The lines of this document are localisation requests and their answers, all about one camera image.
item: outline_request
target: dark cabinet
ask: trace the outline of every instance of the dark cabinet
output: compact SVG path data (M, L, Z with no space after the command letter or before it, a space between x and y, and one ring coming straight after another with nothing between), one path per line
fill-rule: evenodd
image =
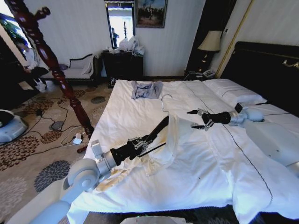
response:
M132 52L111 54L102 52L109 79L140 80L143 77L143 57L133 56Z

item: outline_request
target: folded clothing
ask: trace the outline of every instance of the folded clothing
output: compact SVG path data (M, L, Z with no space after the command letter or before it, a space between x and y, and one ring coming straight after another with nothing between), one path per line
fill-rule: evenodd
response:
M152 82L149 84L137 83L136 81L133 81L131 84L133 86L132 99L137 99L140 97L158 99L163 87L163 83L161 81Z

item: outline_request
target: white shirt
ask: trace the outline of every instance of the white shirt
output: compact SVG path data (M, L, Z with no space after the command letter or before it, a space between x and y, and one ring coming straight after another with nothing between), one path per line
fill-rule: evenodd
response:
M39 66L39 57L36 51L32 48L29 48L29 51L25 51L25 57L27 61L27 66L30 70Z

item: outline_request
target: floor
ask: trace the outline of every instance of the floor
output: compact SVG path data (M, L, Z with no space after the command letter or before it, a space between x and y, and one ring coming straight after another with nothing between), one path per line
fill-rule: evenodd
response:
M77 127L79 122L59 87L51 81L47 82L46 90L13 109L28 123L26 134L0 146L0 222L5 223L49 184L64 178L70 166L84 156L84 153L78 154L77 149L87 145L88 137L83 128ZM75 85L73 88L92 126L95 126L112 89L108 89L106 83L97 88L86 85ZM36 114L39 110L43 112L42 116ZM72 144L72 137L76 133L83 134L83 142L79 146L68 146ZM119 224L127 217L138 215L184 217L187 222L195 224L238 223L232 206L228 205L224 208L204 207L147 214L90 213L85 224ZM66 218L60 222L67 223ZM257 216L252 223L264 222Z

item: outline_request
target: headboard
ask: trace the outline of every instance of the headboard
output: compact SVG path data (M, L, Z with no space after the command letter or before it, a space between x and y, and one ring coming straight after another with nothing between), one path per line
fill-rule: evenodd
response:
M221 78L299 117L299 46L237 42Z

